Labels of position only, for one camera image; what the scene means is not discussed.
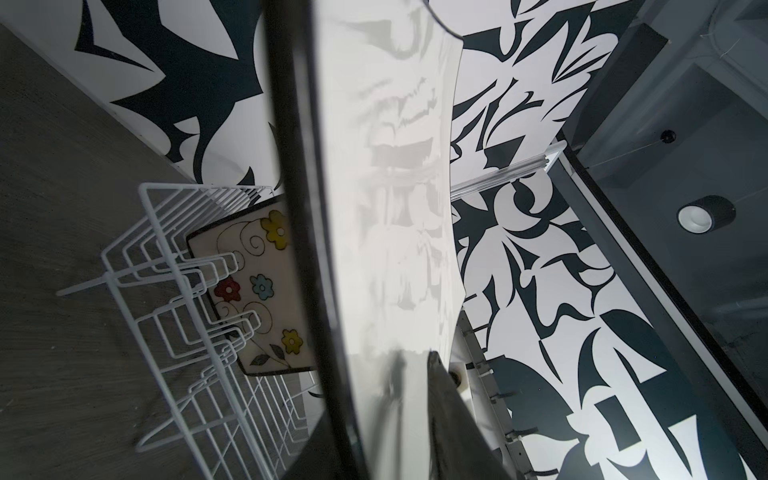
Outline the white square plate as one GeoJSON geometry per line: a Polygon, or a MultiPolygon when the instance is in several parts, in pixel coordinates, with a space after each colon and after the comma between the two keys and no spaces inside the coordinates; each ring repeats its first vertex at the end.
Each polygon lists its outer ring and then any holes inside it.
{"type": "Polygon", "coordinates": [[[450,137],[463,42],[425,1],[263,5],[278,158],[343,479],[427,479],[428,359],[464,298],[450,137]]]}

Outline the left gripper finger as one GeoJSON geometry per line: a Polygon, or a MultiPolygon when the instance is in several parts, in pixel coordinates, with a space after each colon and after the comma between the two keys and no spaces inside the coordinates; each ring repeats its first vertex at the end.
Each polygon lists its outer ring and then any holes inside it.
{"type": "Polygon", "coordinates": [[[431,479],[509,479],[483,438],[439,353],[427,358],[431,479]]]}

